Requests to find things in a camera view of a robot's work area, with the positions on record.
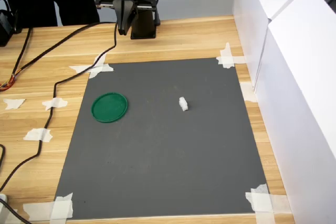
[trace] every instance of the wooden tabletop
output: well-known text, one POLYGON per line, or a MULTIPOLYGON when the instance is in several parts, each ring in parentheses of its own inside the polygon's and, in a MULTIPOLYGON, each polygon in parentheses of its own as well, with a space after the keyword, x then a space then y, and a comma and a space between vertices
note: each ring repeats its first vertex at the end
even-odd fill
MULTIPOLYGON (((78 26, 36 28, 33 30, 20 66, 54 45, 78 26)), ((43 128, 49 111, 42 102, 53 97, 54 83, 75 74, 69 66, 90 65, 94 58, 113 45, 113 24, 90 28, 23 71, 15 85, 0 93, 0 143, 6 146, 6 156, 0 171, 0 185, 24 159, 37 152, 38 142, 24 141, 23 137, 33 128, 43 128), (5 110, 3 99, 26 99, 17 110, 5 110)), ((131 40, 129 36, 117 37, 117 47, 106 57, 107 63, 160 61, 176 59, 215 58, 220 56, 229 42, 233 56, 242 56, 236 25, 232 16, 211 17, 162 22, 157 38, 131 40)), ((12 73, 15 61, 22 49, 27 30, 14 35, 8 45, 0 48, 0 82, 12 73)), ((236 65, 239 80, 250 81, 247 66, 236 65)), ((23 204, 53 201, 60 174, 67 155, 79 108, 88 81, 88 74, 58 87, 58 97, 69 103, 55 109, 49 129, 53 136, 44 143, 41 155, 21 167, 2 193, 9 197, 10 205, 23 217, 23 204)), ((246 102, 248 115, 265 171, 271 194, 285 195, 279 170, 265 130, 257 103, 246 102)), ((85 223, 256 223, 254 214, 135 218, 118 220, 94 220, 85 223)), ((276 215, 276 223, 294 223, 292 215, 276 215)))

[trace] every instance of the black device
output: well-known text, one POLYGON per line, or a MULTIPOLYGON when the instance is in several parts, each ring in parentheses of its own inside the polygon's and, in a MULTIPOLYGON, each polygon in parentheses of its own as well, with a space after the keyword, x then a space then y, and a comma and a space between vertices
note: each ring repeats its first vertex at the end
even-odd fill
POLYGON ((156 37, 156 27, 160 25, 158 0, 96 0, 97 8, 115 10, 118 32, 127 35, 132 27, 131 39, 156 37))
POLYGON ((6 5, 6 10, 0 10, 0 47, 4 47, 13 33, 20 31, 16 28, 17 15, 11 12, 7 0, 0 1, 3 1, 6 5))

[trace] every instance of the black pants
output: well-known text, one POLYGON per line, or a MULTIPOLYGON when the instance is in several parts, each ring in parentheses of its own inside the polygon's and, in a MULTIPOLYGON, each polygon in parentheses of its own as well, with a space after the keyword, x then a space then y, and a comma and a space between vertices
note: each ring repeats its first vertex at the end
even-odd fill
POLYGON ((22 27, 57 26, 54 2, 59 7, 62 24, 86 25, 99 22, 95 0, 8 0, 19 13, 22 27))

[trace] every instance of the green lid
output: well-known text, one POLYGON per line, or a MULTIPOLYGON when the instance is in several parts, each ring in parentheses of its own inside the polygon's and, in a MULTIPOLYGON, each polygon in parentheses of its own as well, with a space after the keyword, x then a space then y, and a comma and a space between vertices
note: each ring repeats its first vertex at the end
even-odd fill
POLYGON ((118 93, 107 93, 94 101, 91 113, 98 122, 112 123, 121 119, 127 108, 126 97, 118 93))

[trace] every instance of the masking tape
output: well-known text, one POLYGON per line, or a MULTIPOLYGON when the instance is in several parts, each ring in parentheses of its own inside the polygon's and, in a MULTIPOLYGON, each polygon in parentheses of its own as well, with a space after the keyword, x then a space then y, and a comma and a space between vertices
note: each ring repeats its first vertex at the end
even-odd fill
POLYGON ((233 61, 235 64, 246 64, 245 56, 233 56, 233 61))
POLYGON ((40 129, 32 129, 27 133, 27 135, 23 138, 23 140, 29 141, 39 141, 42 140, 43 142, 49 143, 52 139, 52 135, 50 134, 50 130, 40 128, 40 129))
POLYGON ((251 188, 245 197, 256 213, 257 224, 275 224, 274 214, 291 214, 287 196, 269 194, 266 184, 251 188))
POLYGON ((5 220, 5 224, 20 224, 21 221, 16 218, 14 216, 14 214, 12 214, 7 208, 5 208, 5 211, 6 211, 6 214, 7 214, 7 217, 6 217, 6 220, 5 220))
POLYGON ((24 204, 23 209, 29 215, 29 221, 50 221, 52 224, 64 224, 72 218, 72 194, 57 197, 53 202, 24 204))
POLYGON ((51 107, 54 108, 62 108, 68 105, 68 102, 63 100, 62 98, 53 98, 50 101, 45 101, 42 103, 45 107, 46 110, 49 110, 51 107))
POLYGON ((243 93, 244 101, 257 102, 257 97, 254 94, 253 85, 251 82, 240 83, 241 92, 243 93))
POLYGON ((4 99, 4 102, 7 103, 5 110, 16 110, 24 103, 26 99, 4 99))
MULTIPOLYGON (((108 64, 104 64, 105 62, 105 58, 106 58, 106 54, 104 54, 99 61, 96 63, 96 65, 91 68, 89 71, 90 76, 89 79, 92 79, 94 77, 97 76, 97 74, 101 73, 101 72, 113 72, 114 69, 110 67, 110 65, 108 64)), ((84 71, 85 69, 87 69, 88 67, 90 67, 91 65, 85 65, 85 66, 70 66, 70 68, 72 68, 73 70, 76 71, 76 73, 80 73, 82 71, 84 71)))
POLYGON ((231 68, 235 66, 229 42, 226 43, 225 49, 221 50, 220 57, 217 57, 216 59, 218 60, 219 65, 223 65, 223 68, 231 68))
POLYGON ((219 65, 223 65, 223 68, 234 67, 235 64, 245 64, 246 60, 244 56, 232 56, 230 43, 226 43, 225 49, 221 50, 220 57, 216 58, 219 65))

